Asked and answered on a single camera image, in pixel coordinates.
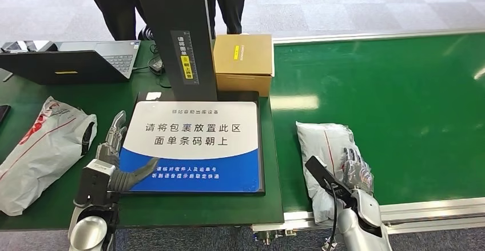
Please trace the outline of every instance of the laptop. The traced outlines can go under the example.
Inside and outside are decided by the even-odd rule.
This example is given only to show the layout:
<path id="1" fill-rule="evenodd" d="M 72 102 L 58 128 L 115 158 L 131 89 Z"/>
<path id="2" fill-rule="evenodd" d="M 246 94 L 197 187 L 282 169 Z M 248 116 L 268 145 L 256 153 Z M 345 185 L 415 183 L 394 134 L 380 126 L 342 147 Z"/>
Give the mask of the laptop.
<path id="1" fill-rule="evenodd" d="M 55 42 L 45 51 L 0 54 L 0 68 L 40 85 L 127 82 L 139 41 Z"/>

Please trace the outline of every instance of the sign board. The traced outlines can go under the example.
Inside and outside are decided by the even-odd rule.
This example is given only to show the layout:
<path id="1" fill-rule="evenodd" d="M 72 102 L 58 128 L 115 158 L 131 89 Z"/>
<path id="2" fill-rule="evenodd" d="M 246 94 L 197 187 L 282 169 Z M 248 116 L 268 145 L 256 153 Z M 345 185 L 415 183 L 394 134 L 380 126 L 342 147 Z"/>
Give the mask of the sign board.
<path id="1" fill-rule="evenodd" d="M 259 143 L 255 102 L 143 101 L 120 169 L 132 172 L 160 158 L 133 192 L 263 192 Z"/>

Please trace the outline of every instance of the cardboard box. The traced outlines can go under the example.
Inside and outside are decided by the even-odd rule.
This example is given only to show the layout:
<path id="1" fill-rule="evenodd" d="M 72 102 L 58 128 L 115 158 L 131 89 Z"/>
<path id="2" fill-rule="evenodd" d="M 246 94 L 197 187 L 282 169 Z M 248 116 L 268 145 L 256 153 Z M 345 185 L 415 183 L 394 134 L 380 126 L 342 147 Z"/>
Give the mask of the cardboard box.
<path id="1" fill-rule="evenodd" d="M 219 91 L 258 91 L 269 96 L 275 76 L 271 35 L 218 35 L 214 69 Z"/>

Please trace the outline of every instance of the robotic arm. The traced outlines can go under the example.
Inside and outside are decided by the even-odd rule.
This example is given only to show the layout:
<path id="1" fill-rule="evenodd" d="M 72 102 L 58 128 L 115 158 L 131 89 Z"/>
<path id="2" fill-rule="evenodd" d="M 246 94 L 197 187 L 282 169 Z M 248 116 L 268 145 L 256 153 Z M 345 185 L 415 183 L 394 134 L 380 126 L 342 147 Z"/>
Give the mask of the robotic arm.
<path id="1" fill-rule="evenodd" d="M 368 184 L 354 181 L 349 183 L 353 187 L 352 190 L 349 190 L 343 183 L 335 179 L 314 156 L 307 161 L 305 166 L 327 193 L 335 194 L 334 198 L 345 202 L 345 208 L 339 213 L 337 223 L 347 250 L 392 251 L 387 230 L 381 220 L 379 203 L 371 195 Z"/>
<path id="2" fill-rule="evenodd" d="M 97 148 L 96 159 L 82 169 L 74 212 L 67 234 L 69 251 L 114 250 L 114 232 L 118 225 L 120 194 L 130 190 L 155 169 L 158 158 L 152 158 L 133 173 L 119 170 L 118 153 L 126 127 L 126 113 L 119 112 Z"/>

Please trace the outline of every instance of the gray carpet floor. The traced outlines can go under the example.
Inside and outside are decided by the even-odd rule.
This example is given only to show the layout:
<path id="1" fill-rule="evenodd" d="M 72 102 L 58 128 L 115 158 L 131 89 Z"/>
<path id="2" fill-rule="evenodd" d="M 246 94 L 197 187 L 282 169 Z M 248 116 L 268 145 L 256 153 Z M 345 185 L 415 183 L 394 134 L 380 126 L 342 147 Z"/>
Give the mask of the gray carpet floor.
<path id="1" fill-rule="evenodd" d="M 18 39 L 110 40 L 92 0 L 0 0 L 0 44 Z M 138 17 L 137 27 L 143 27 Z M 216 31 L 225 32 L 218 12 Z M 485 27 L 485 0 L 247 0 L 243 31 L 275 37 L 397 33 Z M 248 227 L 122 229 L 117 250 L 319 250 L 329 231 L 301 232 L 271 246 Z M 390 236 L 395 251 L 485 250 L 485 229 Z M 67 231 L 2 232 L 0 251 L 68 250 Z M 338 250 L 345 250 L 340 245 Z"/>

